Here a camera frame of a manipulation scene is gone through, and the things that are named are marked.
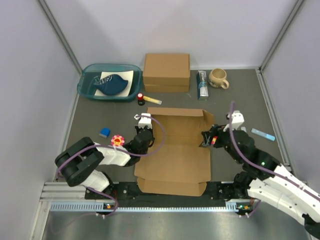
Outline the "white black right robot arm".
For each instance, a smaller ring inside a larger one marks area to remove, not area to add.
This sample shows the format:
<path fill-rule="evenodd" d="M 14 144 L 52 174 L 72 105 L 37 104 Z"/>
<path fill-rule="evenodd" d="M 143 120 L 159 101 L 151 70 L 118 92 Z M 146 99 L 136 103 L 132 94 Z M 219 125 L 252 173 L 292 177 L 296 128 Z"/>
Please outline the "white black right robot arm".
<path fill-rule="evenodd" d="M 223 148 L 242 166 L 233 180 L 239 198 L 254 198 L 286 213 L 313 237 L 320 237 L 320 194 L 310 188 L 276 158 L 257 148 L 242 130 L 226 130 L 214 124 L 201 133 L 202 147 Z"/>

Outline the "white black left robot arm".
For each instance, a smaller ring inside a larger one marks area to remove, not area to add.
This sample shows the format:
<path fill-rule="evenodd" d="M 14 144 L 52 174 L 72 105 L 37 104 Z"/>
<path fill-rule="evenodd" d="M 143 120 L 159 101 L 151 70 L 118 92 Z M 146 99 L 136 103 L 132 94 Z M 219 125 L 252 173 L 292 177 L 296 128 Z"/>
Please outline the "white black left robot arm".
<path fill-rule="evenodd" d="M 102 198 L 109 198 L 114 191 L 113 182 L 105 172 L 96 168 L 99 165 L 130 167 L 138 163 L 141 155 L 147 154 L 148 148 L 152 147 L 155 138 L 152 128 L 137 126 L 136 130 L 137 135 L 133 140 L 123 146 L 96 147 L 98 143 L 90 137 L 83 137 L 58 155 L 54 163 L 61 168 L 59 172 L 68 186 L 83 185 L 96 190 Z M 76 155 L 90 146 L 95 147 Z"/>

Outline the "brown cardboard box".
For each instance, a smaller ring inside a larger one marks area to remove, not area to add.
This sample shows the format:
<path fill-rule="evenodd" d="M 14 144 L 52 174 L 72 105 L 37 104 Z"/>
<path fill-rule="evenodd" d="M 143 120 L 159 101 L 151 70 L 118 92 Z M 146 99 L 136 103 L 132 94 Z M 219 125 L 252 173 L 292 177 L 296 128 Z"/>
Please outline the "brown cardboard box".
<path fill-rule="evenodd" d="M 201 132 L 215 122 L 204 109 L 149 107 L 154 144 L 140 158 L 134 174 L 143 193 L 201 196 L 211 180 L 211 152 L 199 147 Z"/>

